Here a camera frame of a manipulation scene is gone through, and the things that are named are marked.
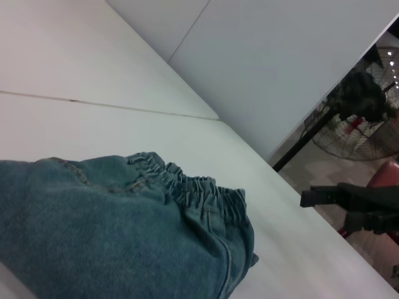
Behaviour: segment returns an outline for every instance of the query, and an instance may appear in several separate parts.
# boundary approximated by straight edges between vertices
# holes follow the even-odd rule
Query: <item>jeans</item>
[[[0,161],[0,261],[39,299],[227,298],[253,249],[243,190],[155,153]]]

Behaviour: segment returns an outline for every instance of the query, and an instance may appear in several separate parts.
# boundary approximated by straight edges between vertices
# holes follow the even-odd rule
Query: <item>white table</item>
[[[231,298],[398,298],[318,213],[299,207],[299,195],[220,121],[0,94],[0,137],[1,159],[156,151],[187,175],[244,188],[260,260]],[[30,299],[4,269],[0,292],[2,299]]]
[[[104,0],[0,1],[0,90],[217,119]]]

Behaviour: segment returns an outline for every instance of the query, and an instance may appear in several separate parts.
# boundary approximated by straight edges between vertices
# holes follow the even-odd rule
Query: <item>elastic waistband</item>
[[[160,177],[168,195],[180,206],[219,214],[225,222],[246,225],[245,191],[217,187],[209,177],[189,177],[175,163],[165,162],[156,153],[127,157],[145,178]]]

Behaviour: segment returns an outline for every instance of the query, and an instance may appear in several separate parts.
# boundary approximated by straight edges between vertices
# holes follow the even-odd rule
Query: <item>seam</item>
[[[200,120],[219,121],[219,116],[218,116],[218,118],[210,118],[210,117],[194,116],[194,115],[179,114],[179,113],[172,113],[172,112],[161,112],[161,111],[155,111],[155,110],[139,109],[139,108],[132,108],[132,107],[123,107],[123,106],[117,106],[117,105],[92,103],[92,102],[86,102],[86,101],[81,101],[81,100],[73,100],[73,99],[70,99],[70,98],[47,97],[47,96],[44,96],[44,95],[31,95],[31,94],[28,94],[28,93],[7,92],[5,90],[0,90],[0,94],[2,94],[2,93],[5,94],[5,95],[15,95],[17,97],[41,98],[41,99],[44,99],[44,100],[55,100],[55,101],[70,102],[70,103],[77,103],[77,104],[86,104],[86,105],[93,105],[93,106],[100,106],[100,107],[108,107],[108,108],[116,108],[116,109],[124,109],[124,110],[133,110],[133,111],[138,111],[138,112],[148,112],[148,113],[164,114],[164,115],[172,115],[172,116],[180,116],[180,117],[188,117],[188,118],[198,118]]]
[[[107,188],[105,186],[102,185],[98,185],[98,184],[94,184],[91,183],[86,176],[83,174],[82,170],[79,169],[78,167],[70,164],[68,161],[60,159],[60,158],[50,158],[53,161],[56,161],[58,163],[60,163],[61,165],[63,165],[63,167],[65,167],[66,169],[68,169],[70,172],[74,173],[77,178],[79,179],[80,182],[82,182],[83,184],[85,184],[88,187],[92,187],[94,189],[99,189],[101,191],[105,191],[105,192],[109,192],[109,193],[117,193],[117,192],[133,192],[136,191],[136,189],[141,189],[142,187],[144,187],[146,184],[149,183],[149,180],[147,178],[143,178],[135,183],[132,183],[129,187],[122,189],[122,188],[115,188],[115,187],[111,187],[111,188]]]
[[[228,263],[227,263],[227,269],[226,269],[226,277],[224,279],[224,282],[223,282],[222,287],[221,287],[221,289],[219,291],[219,294],[218,294],[218,299],[222,299],[223,295],[226,293],[226,289],[228,287],[228,282],[230,281],[230,276],[231,276],[231,252],[229,250],[229,247],[225,243],[225,241],[223,241],[221,238],[219,238],[216,234],[214,234],[212,232],[212,230],[211,230],[211,228],[212,228],[211,217],[210,217],[209,213],[208,213],[208,227],[209,227],[209,231],[222,244],[224,249],[226,249],[226,254],[227,254],[227,257],[228,257]]]
[[[190,28],[188,29],[187,33],[185,34],[185,36],[183,37],[183,39],[181,40],[181,42],[178,44],[177,48],[173,51],[172,55],[170,55],[167,64],[169,64],[169,62],[172,60],[172,57],[176,54],[177,50],[180,48],[181,44],[183,43],[183,41],[186,39],[187,35],[190,33],[190,31],[192,30],[192,28],[194,27],[195,23],[197,23],[198,19],[201,17],[202,13],[204,12],[204,10],[206,9],[206,7],[208,6],[208,4],[211,2],[211,0],[208,0],[208,2],[205,4],[204,8],[202,8],[202,11],[198,14],[198,17],[195,19],[195,21],[192,23],[192,25],[190,26]]]

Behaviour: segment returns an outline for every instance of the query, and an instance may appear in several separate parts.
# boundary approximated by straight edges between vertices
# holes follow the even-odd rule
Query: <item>red chair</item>
[[[367,187],[387,187],[399,185],[399,164],[395,161],[387,161],[381,165],[380,169],[374,174]],[[338,233],[347,238],[350,234],[344,229],[338,230]],[[399,236],[398,231],[393,230],[387,233],[398,245]]]

